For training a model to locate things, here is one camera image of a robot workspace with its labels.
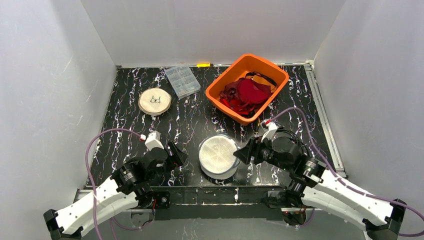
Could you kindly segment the grey-trim mesh laundry bag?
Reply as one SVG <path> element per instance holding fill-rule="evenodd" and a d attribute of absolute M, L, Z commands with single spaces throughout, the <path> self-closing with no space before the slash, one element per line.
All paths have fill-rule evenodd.
<path fill-rule="evenodd" d="M 239 149 L 237 143 L 226 134 L 216 134 L 205 138 L 198 148 L 198 160 L 201 170 L 215 180 L 232 177 L 240 164 L 234 156 Z"/>

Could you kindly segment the crimson red bra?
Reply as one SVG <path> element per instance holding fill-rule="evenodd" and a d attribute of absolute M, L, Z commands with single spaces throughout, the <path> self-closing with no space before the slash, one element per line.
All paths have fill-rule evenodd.
<path fill-rule="evenodd" d="M 240 78 L 236 91 L 238 98 L 245 104 L 261 104 L 271 96 L 269 85 L 258 83 L 251 78 Z"/>

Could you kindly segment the dark maroon bra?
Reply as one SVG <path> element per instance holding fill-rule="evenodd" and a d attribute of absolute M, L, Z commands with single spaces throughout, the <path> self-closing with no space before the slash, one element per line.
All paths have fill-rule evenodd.
<path fill-rule="evenodd" d="M 224 87 L 224 90 L 221 91 L 220 96 L 222 98 L 239 99 L 238 95 L 237 95 L 237 85 L 238 85 L 238 83 L 239 83 L 239 80 L 227 84 Z"/>

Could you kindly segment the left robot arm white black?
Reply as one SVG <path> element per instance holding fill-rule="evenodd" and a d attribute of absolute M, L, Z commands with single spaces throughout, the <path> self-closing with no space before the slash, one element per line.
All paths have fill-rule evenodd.
<path fill-rule="evenodd" d="M 150 182 L 155 176 L 183 166 L 187 157 L 169 141 L 163 148 L 154 147 L 142 157 L 131 158 L 78 201 L 43 214 L 51 239 L 79 240 L 125 210 L 160 206 L 164 194 L 154 193 Z"/>

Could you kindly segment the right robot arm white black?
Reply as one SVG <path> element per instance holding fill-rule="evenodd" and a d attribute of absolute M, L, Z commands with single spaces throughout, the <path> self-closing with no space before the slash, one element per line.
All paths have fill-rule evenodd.
<path fill-rule="evenodd" d="M 274 140 L 251 138 L 234 156 L 243 163 L 267 162 L 289 173 L 283 199 L 293 206 L 318 208 L 365 231 L 372 240 L 396 240 L 405 215 L 403 201 L 368 197 L 368 192 L 344 180 L 307 154 L 304 144 L 288 136 Z"/>

